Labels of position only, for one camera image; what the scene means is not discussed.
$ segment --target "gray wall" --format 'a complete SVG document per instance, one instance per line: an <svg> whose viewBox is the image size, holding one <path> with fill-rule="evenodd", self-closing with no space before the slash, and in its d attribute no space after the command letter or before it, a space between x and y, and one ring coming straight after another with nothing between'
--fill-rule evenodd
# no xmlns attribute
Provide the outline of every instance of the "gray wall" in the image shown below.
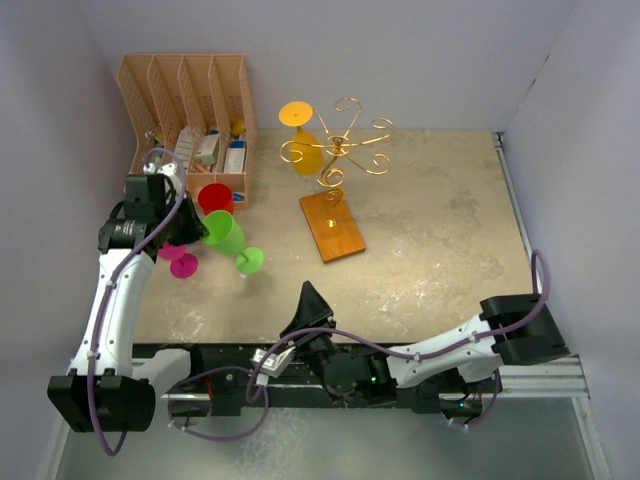
<svg viewBox="0 0 640 480"><path fill-rule="evenodd" d="M95 291L97 233L134 142L117 86L69 1L0 3L0 465L32 479Z"/></svg>
<svg viewBox="0 0 640 480"><path fill-rule="evenodd" d="M640 3L581 1L506 134L617 478L640 468Z"/></svg>
<svg viewBox="0 0 640 480"><path fill-rule="evenodd" d="M504 130L575 0L87 0L115 71L130 52L247 54L261 127L340 97L401 127ZM331 125L347 120L328 115Z"/></svg>

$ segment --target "marble table surface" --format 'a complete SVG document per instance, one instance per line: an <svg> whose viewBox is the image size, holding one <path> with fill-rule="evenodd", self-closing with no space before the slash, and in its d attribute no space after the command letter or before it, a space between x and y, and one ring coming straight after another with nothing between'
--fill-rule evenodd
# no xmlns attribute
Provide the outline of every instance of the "marble table surface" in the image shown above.
<svg viewBox="0 0 640 480"><path fill-rule="evenodd" d="M372 135L354 133L352 140ZM367 250L326 265L299 204L322 188L278 154L291 135L260 131L252 205L235 215L247 246L264 250L263 269L243 277L234 259L201 242L189 247L200 266L186 280L158 259L136 343L273 342L293 317L305 280L333 307L339 328L385 343L435 336L478 313L487 297L530 291L490 132L399 130L376 149L352 152L363 163L387 154L392 167L383 176L341 160Z"/></svg>

